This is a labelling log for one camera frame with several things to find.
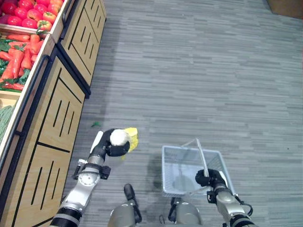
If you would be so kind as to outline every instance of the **red tomato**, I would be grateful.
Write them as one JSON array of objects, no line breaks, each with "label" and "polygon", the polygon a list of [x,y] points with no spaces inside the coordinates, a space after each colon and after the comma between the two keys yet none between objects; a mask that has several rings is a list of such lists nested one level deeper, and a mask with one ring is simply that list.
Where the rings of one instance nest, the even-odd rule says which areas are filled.
[{"label": "red tomato", "polygon": [[35,9],[30,9],[27,12],[27,18],[28,19],[34,19],[35,21],[39,21],[42,19],[42,14],[39,13],[37,10]]},{"label": "red tomato", "polygon": [[54,4],[54,5],[58,5],[60,7],[63,5],[63,1],[62,0],[51,0],[50,3]]},{"label": "red tomato", "polygon": [[52,24],[54,24],[54,22],[56,20],[56,15],[51,12],[45,12],[42,16],[42,19],[47,20],[47,21],[51,22]]},{"label": "red tomato", "polygon": [[20,0],[18,5],[20,8],[24,8],[26,10],[30,10],[34,8],[34,5],[30,0]]},{"label": "red tomato", "polygon": [[27,17],[27,10],[25,8],[16,8],[15,15],[24,20]]},{"label": "red tomato", "polygon": [[37,28],[37,22],[33,19],[26,18],[22,21],[22,26],[36,29]]},{"label": "red tomato", "polygon": [[47,21],[47,20],[39,20],[37,23],[37,27],[40,27],[40,30],[46,30],[46,31],[50,31],[52,29],[52,24],[51,22]]},{"label": "red tomato", "polygon": [[46,7],[50,4],[51,0],[37,0],[38,4],[43,4]]},{"label": "red tomato", "polygon": [[17,6],[14,3],[11,2],[4,2],[1,6],[1,10],[5,14],[14,15],[14,11],[17,8]]},{"label": "red tomato", "polygon": [[21,26],[22,20],[19,17],[16,16],[10,16],[8,18],[8,25],[16,25],[16,26]]},{"label": "red tomato", "polygon": [[45,5],[42,5],[42,4],[36,4],[34,6],[34,9],[37,10],[41,14],[44,14],[44,12],[47,11],[47,7]]},{"label": "red tomato", "polygon": [[57,16],[61,7],[58,5],[50,4],[50,5],[48,5],[47,9],[49,12],[51,12]]}]

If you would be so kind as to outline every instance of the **white wire basket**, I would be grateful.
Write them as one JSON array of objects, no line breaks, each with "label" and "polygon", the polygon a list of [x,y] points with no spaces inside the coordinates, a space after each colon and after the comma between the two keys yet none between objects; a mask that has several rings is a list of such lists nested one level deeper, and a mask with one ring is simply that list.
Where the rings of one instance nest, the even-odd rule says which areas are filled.
[{"label": "white wire basket", "polygon": [[162,147],[163,196],[200,197],[206,195],[206,192],[211,188],[198,185],[195,176],[198,170],[207,170],[208,168],[221,171],[225,176],[228,188],[235,194],[221,153],[215,150],[202,149],[199,140],[196,139],[196,141],[199,149],[174,146]]}]

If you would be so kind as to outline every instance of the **basket handle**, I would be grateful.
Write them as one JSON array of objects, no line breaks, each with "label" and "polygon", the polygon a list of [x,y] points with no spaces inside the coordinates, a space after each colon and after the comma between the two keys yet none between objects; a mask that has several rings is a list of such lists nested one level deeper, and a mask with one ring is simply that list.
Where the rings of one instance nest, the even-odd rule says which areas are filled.
[{"label": "basket handle", "polygon": [[198,146],[198,148],[200,150],[200,157],[202,159],[203,166],[204,166],[204,175],[207,176],[207,177],[209,177],[208,168],[207,168],[207,164],[206,164],[206,160],[205,160],[205,157],[204,157],[204,153],[203,153],[203,149],[202,149],[200,140],[198,138],[195,138],[192,141],[190,141],[190,142],[188,142],[186,144],[183,144],[182,147],[188,146],[189,144],[191,144],[191,143],[193,143],[195,141],[197,142],[197,146]]}]

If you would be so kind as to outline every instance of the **yellow cloth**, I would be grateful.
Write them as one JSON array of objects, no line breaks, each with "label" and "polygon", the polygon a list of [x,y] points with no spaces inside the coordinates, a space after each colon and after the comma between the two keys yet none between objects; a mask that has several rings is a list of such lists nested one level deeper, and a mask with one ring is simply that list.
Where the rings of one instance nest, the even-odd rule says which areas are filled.
[{"label": "yellow cloth", "polygon": [[130,147],[128,152],[131,152],[133,149],[135,149],[138,146],[139,143],[139,139],[138,139],[138,130],[136,128],[127,128],[124,129],[124,131],[129,135],[131,141],[129,141],[130,143]]}]

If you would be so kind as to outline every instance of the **gray carpet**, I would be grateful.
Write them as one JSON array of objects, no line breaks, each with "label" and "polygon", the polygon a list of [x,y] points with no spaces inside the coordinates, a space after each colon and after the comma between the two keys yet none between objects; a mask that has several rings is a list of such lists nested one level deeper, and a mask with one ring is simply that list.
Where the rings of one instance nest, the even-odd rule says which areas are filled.
[{"label": "gray carpet", "polygon": [[[137,127],[138,148],[107,160],[82,220],[105,227],[133,184],[143,222],[168,214],[161,147],[198,137],[221,151],[234,188],[260,226],[303,223],[302,21],[263,0],[105,0],[92,94],[84,103],[69,176],[98,130]],[[102,127],[91,127],[98,121]],[[75,181],[68,178],[67,192]],[[206,198],[190,200],[206,227],[223,219]]]}]

